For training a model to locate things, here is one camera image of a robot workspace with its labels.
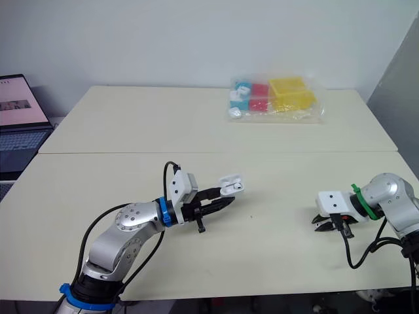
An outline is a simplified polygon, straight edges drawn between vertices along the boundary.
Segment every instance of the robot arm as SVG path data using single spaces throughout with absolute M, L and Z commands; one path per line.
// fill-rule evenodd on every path
M 221 179 L 221 187 L 199 192 L 193 174 L 185 173 L 177 165 L 173 170 L 175 174 L 169 183 L 172 199 L 161 197 L 123 207 L 114 223 L 93 242 L 75 284 L 61 287 L 66 299 L 57 313 L 100 314 L 111 310 L 123 292 L 122 280 L 150 237 L 166 227 L 194 220 L 199 232 L 203 232 L 202 217 L 226 207 L 234 200 L 235 193 L 244 190 L 240 176 L 235 175 Z M 203 200 L 211 202 L 202 205 Z
M 320 214 L 313 219 L 316 231 L 339 229 L 353 237 L 349 224 L 378 220 L 385 216 L 401 240 L 403 256 L 411 255 L 419 273 L 419 200 L 412 186 L 393 173 L 381 173 L 354 193 L 320 192 L 316 199 Z

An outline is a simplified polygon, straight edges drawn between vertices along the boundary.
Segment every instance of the green ring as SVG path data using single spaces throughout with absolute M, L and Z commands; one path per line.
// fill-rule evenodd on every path
M 364 197 L 361 194 L 361 189 L 358 188 L 356 184 L 351 184 L 351 187 L 354 189 L 354 192 L 356 193 L 359 202 L 361 203 L 362 207 L 364 207 L 369 217 L 373 220 L 378 220 L 379 218 L 374 214 L 373 210 L 368 206 L 367 202 L 364 200 Z

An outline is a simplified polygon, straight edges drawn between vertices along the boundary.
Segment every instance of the blue block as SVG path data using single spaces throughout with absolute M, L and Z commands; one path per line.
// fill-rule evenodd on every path
M 249 82 L 237 82 L 235 89 L 237 90 L 239 87 L 244 86 L 251 89 L 251 83 Z
M 249 110 L 249 100 L 230 101 L 230 108 L 237 107 L 240 110 Z

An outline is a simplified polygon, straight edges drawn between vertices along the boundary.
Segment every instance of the white table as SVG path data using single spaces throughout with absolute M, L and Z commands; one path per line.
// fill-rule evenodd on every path
M 0 299 L 56 300 L 75 271 L 81 237 L 106 209 L 162 195 L 167 160 L 192 172 L 201 189 L 241 173 L 246 192 L 196 224 L 174 226 L 124 299 L 288 294 L 410 284 L 409 263 L 397 247 L 371 254 L 354 271 L 337 232 L 314 232 L 320 190 L 350 190 L 376 174 L 394 172 L 419 182 L 397 152 L 280 154 L 41 154 L 1 203 Z M 92 233 L 104 231 L 113 215 Z M 379 223 L 353 226 L 354 260 Z M 394 236 L 389 227 L 384 235 Z M 154 246 L 151 239 L 135 266 Z
M 40 152 L 397 150 L 355 90 L 326 92 L 322 124 L 233 123 L 227 102 L 219 88 L 94 86 Z

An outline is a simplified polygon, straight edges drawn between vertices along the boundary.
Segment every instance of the blue ring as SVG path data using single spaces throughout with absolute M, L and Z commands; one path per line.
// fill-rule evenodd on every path
M 70 284 L 63 283 L 60 287 L 60 292 L 65 294 L 67 298 L 67 302 L 75 307 L 79 307 L 81 309 L 91 309 L 92 311 L 107 311 L 108 309 L 113 309 L 115 304 L 90 304 L 78 301 L 78 299 L 74 298 L 70 291 Z
M 166 225 L 166 227 L 171 227 L 172 226 L 172 218 L 170 218 L 170 214 L 168 212 L 168 206 L 166 204 L 166 200 L 164 199 L 163 196 L 161 198 L 159 198 L 158 200 L 160 201 L 160 209 L 162 210 L 163 222 Z

